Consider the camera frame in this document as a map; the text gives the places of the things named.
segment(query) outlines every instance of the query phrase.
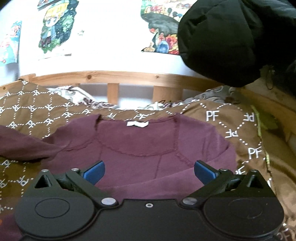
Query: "wooden slat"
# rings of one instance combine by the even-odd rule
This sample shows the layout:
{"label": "wooden slat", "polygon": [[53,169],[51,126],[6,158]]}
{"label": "wooden slat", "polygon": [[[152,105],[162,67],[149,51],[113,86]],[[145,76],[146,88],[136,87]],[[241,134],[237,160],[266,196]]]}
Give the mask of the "wooden slat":
{"label": "wooden slat", "polygon": [[152,101],[162,101],[165,100],[165,103],[170,101],[175,102],[182,99],[183,89],[181,88],[170,88],[162,86],[153,87],[153,98]]}
{"label": "wooden slat", "polygon": [[286,128],[296,134],[296,112],[292,109],[271,100],[265,96],[254,93],[247,89],[240,89],[240,92],[248,97],[255,106],[261,108],[262,110],[271,113],[275,118],[277,118]]}
{"label": "wooden slat", "polygon": [[118,104],[119,84],[107,84],[107,98],[108,103]]}
{"label": "wooden slat", "polygon": [[2,86],[0,86],[0,97],[4,96],[4,95],[7,93],[7,91],[8,91],[10,88],[12,88],[12,87],[14,87],[15,85],[17,85],[18,82],[20,82],[20,80],[17,80],[17,81],[11,82],[11,83],[9,83],[9,84],[6,84],[6,85],[2,85]]}
{"label": "wooden slat", "polygon": [[32,78],[35,76],[36,76],[36,74],[27,74],[27,75],[20,76],[19,79],[23,79],[23,80],[31,82]]}
{"label": "wooden slat", "polygon": [[32,79],[39,85],[70,85],[73,83],[117,83],[134,85],[156,85],[205,91],[221,84],[203,78],[189,77],[177,74],[151,74],[121,71],[82,71],[37,76]]}

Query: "anime poster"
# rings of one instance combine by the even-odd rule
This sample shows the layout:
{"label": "anime poster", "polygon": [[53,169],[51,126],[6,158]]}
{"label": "anime poster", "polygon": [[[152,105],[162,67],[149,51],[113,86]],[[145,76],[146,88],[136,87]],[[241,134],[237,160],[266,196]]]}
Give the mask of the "anime poster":
{"label": "anime poster", "polygon": [[[43,53],[54,52],[55,56],[70,54],[64,52],[61,47],[71,35],[74,17],[76,15],[77,0],[60,0],[48,7],[43,18],[43,27],[40,35],[39,48]],[[43,58],[53,57],[53,55],[44,55]]]}
{"label": "anime poster", "polygon": [[0,66],[16,63],[18,58],[19,42],[20,42],[20,29],[22,21],[15,22],[10,32],[5,36],[0,44]]}
{"label": "anime poster", "polygon": [[196,0],[142,0],[141,17],[148,23],[150,45],[144,52],[179,54],[178,25]]}
{"label": "anime poster", "polygon": [[39,3],[38,3],[38,5],[37,5],[37,8],[41,8],[41,7],[43,7],[44,5],[49,4],[49,3],[53,2],[53,1],[54,1],[54,0],[39,0]]}

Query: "monogram pattern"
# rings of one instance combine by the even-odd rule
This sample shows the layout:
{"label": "monogram pattern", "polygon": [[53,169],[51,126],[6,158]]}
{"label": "monogram pattern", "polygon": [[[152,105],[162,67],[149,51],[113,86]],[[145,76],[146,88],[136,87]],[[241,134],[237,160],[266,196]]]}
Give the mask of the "monogram pattern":
{"label": "monogram pattern", "polygon": [[[93,110],[74,104],[42,86],[19,82],[0,99],[0,124],[26,135],[46,138],[74,118],[100,114],[105,119],[146,122],[181,113],[208,122],[227,138],[237,153],[237,174],[258,169],[273,188],[265,150],[257,135],[258,119],[247,105],[215,103],[193,99],[185,105],[151,110]],[[13,212],[31,180],[39,173],[38,162],[17,162],[0,158],[0,216]]]}

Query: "drawing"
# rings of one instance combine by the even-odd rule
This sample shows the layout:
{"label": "drawing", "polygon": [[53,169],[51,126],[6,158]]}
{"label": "drawing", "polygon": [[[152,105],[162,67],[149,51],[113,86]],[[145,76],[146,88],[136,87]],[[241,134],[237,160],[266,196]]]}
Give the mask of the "drawing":
{"label": "drawing", "polygon": [[15,22],[10,32],[5,36],[0,44],[0,66],[16,63],[18,59],[18,50],[20,42],[20,30],[22,21]]}
{"label": "drawing", "polygon": [[152,41],[143,52],[179,54],[178,25],[196,0],[142,0],[141,17],[148,23]]}
{"label": "drawing", "polygon": [[39,41],[39,48],[44,53],[52,51],[69,39],[78,3],[77,0],[60,0],[48,8]]}
{"label": "drawing", "polygon": [[37,8],[41,8],[41,7],[43,7],[44,5],[49,4],[49,3],[53,2],[53,1],[54,1],[54,0],[39,0],[39,3],[38,3],[38,5],[37,5]]}

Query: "drawstring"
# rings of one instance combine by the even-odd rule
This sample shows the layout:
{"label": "drawstring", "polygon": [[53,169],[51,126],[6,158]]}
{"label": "drawstring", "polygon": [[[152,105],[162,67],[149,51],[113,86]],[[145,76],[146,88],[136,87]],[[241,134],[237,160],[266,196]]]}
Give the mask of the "drawstring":
{"label": "drawstring", "polygon": [[273,76],[274,76],[275,70],[273,65],[268,66],[268,71],[265,76],[265,85],[269,90],[272,90],[274,88],[274,82],[273,82]]}

